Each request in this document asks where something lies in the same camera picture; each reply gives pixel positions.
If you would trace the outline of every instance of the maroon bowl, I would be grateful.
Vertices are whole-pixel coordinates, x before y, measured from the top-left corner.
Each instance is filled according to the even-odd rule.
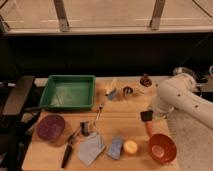
[[[37,134],[40,139],[54,141],[58,139],[65,128],[65,120],[59,115],[48,115],[44,117],[37,126]]]
[[[172,139],[163,134],[154,134],[149,139],[148,148],[151,157],[160,164],[170,163],[177,154],[177,148]]]

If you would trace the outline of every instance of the green plastic bin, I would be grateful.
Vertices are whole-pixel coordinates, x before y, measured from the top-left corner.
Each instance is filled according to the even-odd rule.
[[[93,75],[51,75],[39,106],[47,110],[90,110],[94,93]]]

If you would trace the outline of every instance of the black knife handle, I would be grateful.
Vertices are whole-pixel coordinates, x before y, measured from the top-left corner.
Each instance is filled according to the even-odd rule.
[[[66,150],[64,152],[64,158],[63,158],[63,161],[62,161],[62,164],[61,164],[61,168],[65,168],[71,153],[72,153],[72,146],[67,145]]]

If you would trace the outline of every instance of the black wall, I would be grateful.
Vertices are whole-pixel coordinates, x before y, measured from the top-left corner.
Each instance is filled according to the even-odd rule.
[[[16,80],[19,76],[20,73],[11,58],[11,50],[7,40],[0,32],[0,81]]]
[[[212,33],[11,36],[6,39],[18,68],[37,76],[170,75],[176,66],[207,71],[213,64]]]

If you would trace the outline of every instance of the brown bowl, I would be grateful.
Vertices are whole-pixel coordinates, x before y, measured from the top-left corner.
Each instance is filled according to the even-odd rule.
[[[149,139],[148,148],[151,157],[160,164],[170,163],[177,154],[177,148],[172,139],[163,134],[154,134]]]

